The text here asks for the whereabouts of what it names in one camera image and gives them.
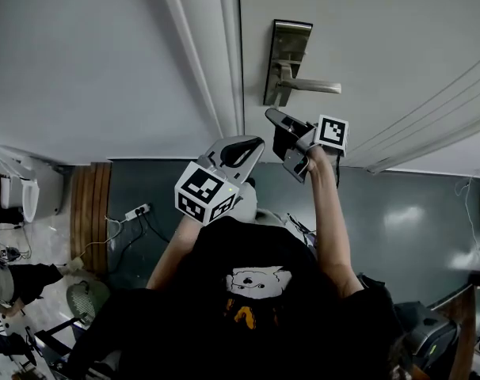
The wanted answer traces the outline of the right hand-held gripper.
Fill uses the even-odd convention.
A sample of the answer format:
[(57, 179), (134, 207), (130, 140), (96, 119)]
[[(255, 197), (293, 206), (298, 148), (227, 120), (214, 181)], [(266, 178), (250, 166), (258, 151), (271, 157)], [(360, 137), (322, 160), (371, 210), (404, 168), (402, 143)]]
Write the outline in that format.
[(304, 123), (276, 108), (268, 108), (265, 117), (275, 125), (272, 151), (284, 161), (284, 168), (303, 183), (308, 171), (307, 153), (320, 146), (330, 156), (345, 156), (349, 123), (320, 115), (317, 123)]

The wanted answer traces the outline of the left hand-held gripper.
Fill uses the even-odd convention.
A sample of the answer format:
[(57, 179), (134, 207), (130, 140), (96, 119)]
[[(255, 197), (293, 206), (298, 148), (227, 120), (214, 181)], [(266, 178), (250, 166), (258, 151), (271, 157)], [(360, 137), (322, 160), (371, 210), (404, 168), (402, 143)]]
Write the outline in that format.
[[(254, 135), (217, 140), (197, 160), (191, 161), (174, 187), (174, 206), (201, 226), (233, 210), (240, 184), (250, 176), (265, 150), (265, 141)], [(223, 161), (223, 168), (214, 161)]]

